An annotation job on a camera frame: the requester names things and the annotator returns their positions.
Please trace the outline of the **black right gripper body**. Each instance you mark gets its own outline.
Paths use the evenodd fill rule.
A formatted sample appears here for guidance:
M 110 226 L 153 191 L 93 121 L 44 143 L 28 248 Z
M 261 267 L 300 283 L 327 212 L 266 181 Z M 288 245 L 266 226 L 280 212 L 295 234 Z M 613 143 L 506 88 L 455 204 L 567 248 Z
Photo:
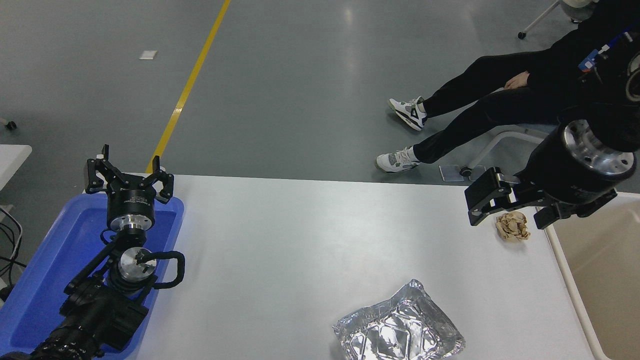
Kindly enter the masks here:
M 585 218 L 611 202 L 615 187 L 633 174 L 633 152 L 607 146 L 590 129 L 558 129 L 534 150 L 519 177 Z

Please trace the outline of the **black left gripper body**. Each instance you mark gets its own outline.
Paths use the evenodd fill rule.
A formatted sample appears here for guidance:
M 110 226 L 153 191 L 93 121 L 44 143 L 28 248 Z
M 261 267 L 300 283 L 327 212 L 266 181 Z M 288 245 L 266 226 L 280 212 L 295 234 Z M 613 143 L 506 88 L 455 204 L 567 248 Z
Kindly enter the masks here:
M 156 191 L 146 189 L 117 189 L 107 192 L 107 223 L 113 223 L 128 215 L 139 215 L 147 223 L 155 223 L 154 201 Z

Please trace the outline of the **person's hand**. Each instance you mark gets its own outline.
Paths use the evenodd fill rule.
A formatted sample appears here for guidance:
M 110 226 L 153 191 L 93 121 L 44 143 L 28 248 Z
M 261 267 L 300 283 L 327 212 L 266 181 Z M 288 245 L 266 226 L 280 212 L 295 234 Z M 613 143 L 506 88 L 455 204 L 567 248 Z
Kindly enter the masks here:
M 530 72 L 529 71 L 522 71 L 521 73 L 515 75 L 514 77 L 510 78 L 505 85 L 503 85 L 503 89 L 505 89 L 505 91 L 507 90 L 512 90 L 512 89 L 519 89 L 519 88 L 524 88 L 528 86 L 528 79 L 530 77 Z

